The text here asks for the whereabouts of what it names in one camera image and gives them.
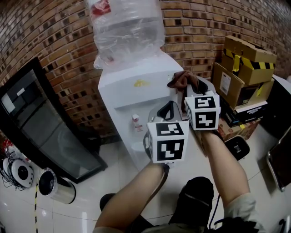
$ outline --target white floor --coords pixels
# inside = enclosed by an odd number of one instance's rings
[[[275,143],[276,140],[259,126],[248,140],[251,152],[240,161],[247,173],[251,192],[257,200],[262,224],[269,232],[274,232],[279,220],[291,213],[291,187],[287,187],[284,193],[277,190],[265,163],[266,153]],[[108,168],[76,185],[77,197],[72,204],[64,205],[38,195],[38,232],[92,232],[100,215],[100,198],[107,193],[118,192],[138,172],[121,142],[102,146],[100,154]],[[36,166],[34,169],[37,174],[40,173]],[[213,182],[208,159],[203,156],[196,140],[190,134],[186,161],[176,164],[170,170],[165,185],[145,208],[142,216],[154,225],[167,223],[173,214],[182,187],[189,179],[197,176],[205,176]],[[213,206],[217,196],[215,188]],[[35,186],[21,192],[15,191],[13,187],[5,188],[0,182],[0,221],[6,226],[7,233],[35,232],[34,203]],[[222,218],[223,208],[220,202],[214,222]]]

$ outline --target human arm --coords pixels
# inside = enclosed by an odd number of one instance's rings
[[[202,141],[218,193],[223,206],[227,207],[236,198],[250,192],[246,173],[217,135],[203,132]]]
[[[150,201],[163,175],[164,170],[160,164],[149,163],[107,203],[97,220],[96,227],[125,231]]]

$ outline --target white cylinder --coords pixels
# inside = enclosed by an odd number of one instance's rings
[[[64,204],[71,204],[76,197],[74,185],[60,177],[57,178],[49,168],[46,168],[39,178],[39,192]]]

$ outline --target cardboard box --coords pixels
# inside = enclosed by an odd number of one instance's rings
[[[229,127],[239,126],[263,118],[268,105],[266,101],[263,101],[261,103],[238,108],[237,110],[232,110],[223,98],[220,99],[220,103],[221,117],[227,122]]]
[[[226,100],[233,110],[236,110],[241,105],[250,106],[266,101],[272,90],[274,79],[247,86],[239,77],[215,63],[212,83],[216,92]]]
[[[270,81],[274,73],[274,66],[272,69],[251,69],[242,64],[240,64],[239,71],[235,72],[233,71],[234,60],[226,55],[222,56],[221,65],[237,75],[247,85]]]
[[[276,60],[277,56],[263,47],[230,35],[226,37],[222,66],[247,85],[270,81]]]
[[[222,136],[224,141],[227,141],[235,136],[242,136],[245,140],[248,140],[256,127],[258,126],[260,120],[249,122],[240,126],[230,128],[224,119],[219,120],[218,132]]]

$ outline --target black box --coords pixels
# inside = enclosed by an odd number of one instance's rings
[[[281,139],[291,126],[291,83],[274,75],[275,83],[267,100],[268,109],[261,125],[274,137]]]
[[[266,101],[233,110],[228,103],[220,97],[221,116],[229,127],[238,126],[263,118],[268,103]]]

